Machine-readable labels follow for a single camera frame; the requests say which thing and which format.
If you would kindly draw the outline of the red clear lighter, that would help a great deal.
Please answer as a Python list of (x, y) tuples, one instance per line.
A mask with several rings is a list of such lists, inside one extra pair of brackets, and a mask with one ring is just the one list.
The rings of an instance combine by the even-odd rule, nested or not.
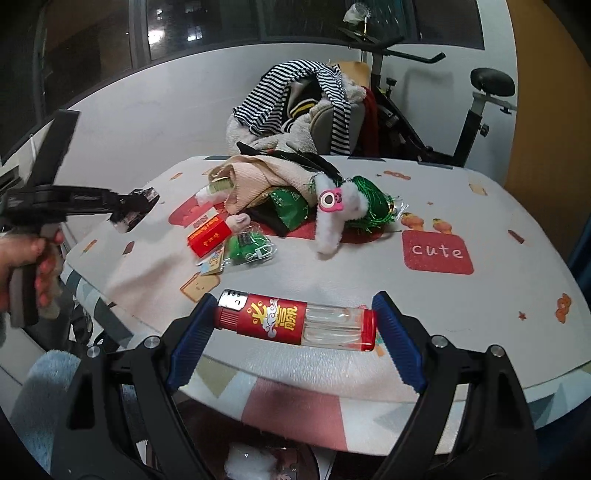
[(372, 351), (377, 313), (351, 308), (225, 290), (219, 296), (215, 327), (238, 335), (288, 345)]

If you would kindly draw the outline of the red small box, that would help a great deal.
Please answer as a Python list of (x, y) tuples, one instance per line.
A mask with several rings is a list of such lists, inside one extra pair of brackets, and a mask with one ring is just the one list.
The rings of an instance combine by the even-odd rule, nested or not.
[(231, 234), (232, 231), (228, 224), (221, 216), (216, 215), (187, 237), (187, 245), (197, 257), (204, 258), (228, 239)]

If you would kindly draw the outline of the green plush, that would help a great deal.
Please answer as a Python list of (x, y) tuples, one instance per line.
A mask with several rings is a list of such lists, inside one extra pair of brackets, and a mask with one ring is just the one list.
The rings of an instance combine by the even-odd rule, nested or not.
[(259, 231), (243, 231), (228, 239), (228, 259), (232, 264), (266, 262), (276, 255), (276, 246)]

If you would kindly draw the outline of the pink white plush keychain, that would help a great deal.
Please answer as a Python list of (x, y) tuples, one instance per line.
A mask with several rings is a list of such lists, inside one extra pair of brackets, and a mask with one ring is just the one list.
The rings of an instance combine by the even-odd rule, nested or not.
[(224, 222), (226, 225), (228, 225), (228, 228), (232, 233), (238, 233), (245, 231), (245, 229), (249, 227), (250, 223), (252, 223), (252, 220), (250, 220), (249, 214), (239, 213), (235, 215), (228, 215)]

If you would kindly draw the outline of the green tinsel tassel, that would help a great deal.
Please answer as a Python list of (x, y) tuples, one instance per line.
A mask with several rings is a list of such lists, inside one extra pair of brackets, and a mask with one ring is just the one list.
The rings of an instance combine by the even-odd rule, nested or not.
[(370, 179), (356, 175), (348, 181), (367, 200), (367, 209), (359, 219), (348, 220), (345, 223), (347, 228), (373, 232), (398, 221), (407, 212), (409, 205), (400, 196), (385, 193)]

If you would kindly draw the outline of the white green paper cup stack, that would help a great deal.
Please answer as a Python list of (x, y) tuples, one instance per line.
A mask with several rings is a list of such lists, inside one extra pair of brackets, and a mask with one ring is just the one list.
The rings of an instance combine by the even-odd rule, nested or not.
[(197, 191), (194, 198), (198, 206), (217, 205), (228, 200), (235, 184), (229, 177), (216, 178)]

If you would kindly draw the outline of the white fluff pink bear charm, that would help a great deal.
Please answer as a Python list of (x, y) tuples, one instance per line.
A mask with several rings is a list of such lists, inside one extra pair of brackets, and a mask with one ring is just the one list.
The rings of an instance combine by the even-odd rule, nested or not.
[(314, 177), (317, 194), (315, 216), (315, 250), (331, 256), (339, 249), (346, 222), (360, 220), (369, 210), (369, 200), (352, 180), (335, 185), (324, 173)]

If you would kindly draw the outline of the green snack bag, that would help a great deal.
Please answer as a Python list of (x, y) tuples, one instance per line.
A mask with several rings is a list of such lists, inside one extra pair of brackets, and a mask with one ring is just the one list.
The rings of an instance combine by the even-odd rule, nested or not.
[(274, 213), (288, 232), (297, 230), (308, 220), (310, 206), (304, 196), (293, 187), (274, 188), (269, 199)]

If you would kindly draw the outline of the beige knit cloth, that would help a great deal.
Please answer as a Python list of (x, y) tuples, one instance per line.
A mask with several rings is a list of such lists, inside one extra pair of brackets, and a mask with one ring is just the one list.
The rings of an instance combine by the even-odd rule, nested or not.
[(317, 205), (314, 183), (315, 172), (297, 163), (280, 158), (260, 155), (234, 155), (208, 171), (208, 180), (229, 178), (232, 189), (224, 201), (224, 209), (235, 215), (253, 203), (270, 189), (293, 187), (307, 201)]

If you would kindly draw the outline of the white cotton wad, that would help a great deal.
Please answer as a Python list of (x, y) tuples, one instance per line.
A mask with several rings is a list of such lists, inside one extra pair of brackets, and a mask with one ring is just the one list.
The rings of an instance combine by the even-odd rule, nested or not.
[(231, 444), (224, 463), (226, 478), (270, 480), (276, 474), (277, 459), (269, 451), (243, 444)]

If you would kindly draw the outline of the brown round trash bin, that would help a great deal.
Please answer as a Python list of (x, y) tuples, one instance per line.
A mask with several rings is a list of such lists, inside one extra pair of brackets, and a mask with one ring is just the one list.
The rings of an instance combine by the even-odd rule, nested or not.
[(318, 479), (320, 468), (311, 447), (287, 440), (225, 416), (194, 400), (177, 405), (195, 450), (216, 479), (227, 479), (224, 463), (231, 444), (269, 451), (277, 459), (273, 479)]

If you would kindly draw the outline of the printed table mat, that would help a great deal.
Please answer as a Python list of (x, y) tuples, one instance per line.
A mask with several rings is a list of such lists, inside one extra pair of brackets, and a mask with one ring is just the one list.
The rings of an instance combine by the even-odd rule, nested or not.
[[(63, 279), (126, 342), (162, 333), (205, 293), (242, 290), (308, 303), (367, 306), (386, 291), (455, 346), (507, 352), (532, 417), (545, 426), (590, 395), (590, 311), (537, 221), (485, 175), (398, 160), (335, 158), (400, 197), (417, 229), (396, 224), (322, 259), (314, 230), (276, 239), (256, 266), (204, 278), (187, 236), (194, 197), (217, 161), (191, 157), (151, 181), (159, 204), (131, 232), (99, 223), (68, 254)], [(416, 402), (383, 345), (304, 348), (217, 331), (184, 393), (247, 424), (335, 450), (384, 455)]]

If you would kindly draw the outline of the black exercise bike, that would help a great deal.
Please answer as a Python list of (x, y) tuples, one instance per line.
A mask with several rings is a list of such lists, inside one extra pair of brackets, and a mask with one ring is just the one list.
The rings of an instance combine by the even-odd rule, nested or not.
[(380, 107), (387, 157), (467, 167), (494, 179), (507, 173), (517, 110), (517, 58), (511, 32), (484, 49), (409, 44), (342, 30), (372, 57), (370, 86)]

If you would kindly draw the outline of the striped shirt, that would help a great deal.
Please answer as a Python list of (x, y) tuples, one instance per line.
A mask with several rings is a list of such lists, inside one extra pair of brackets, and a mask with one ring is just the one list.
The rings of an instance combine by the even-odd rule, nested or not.
[(263, 75), (228, 118), (226, 141), (232, 150), (243, 142), (257, 150), (280, 149), (318, 153), (311, 124), (329, 110), (329, 154), (352, 150), (353, 104), (365, 99), (363, 87), (339, 65), (298, 59), (276, 64)]

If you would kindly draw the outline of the chair with clothes pile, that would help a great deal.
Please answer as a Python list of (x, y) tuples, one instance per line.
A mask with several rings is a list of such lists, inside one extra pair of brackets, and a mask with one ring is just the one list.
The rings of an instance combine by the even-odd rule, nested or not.
[(377, 157), (378, 105), (369, 65), (308, 59), (274, 65), (232, 109), (226, 142), (232, 154), (245, 144), (257, 152)]

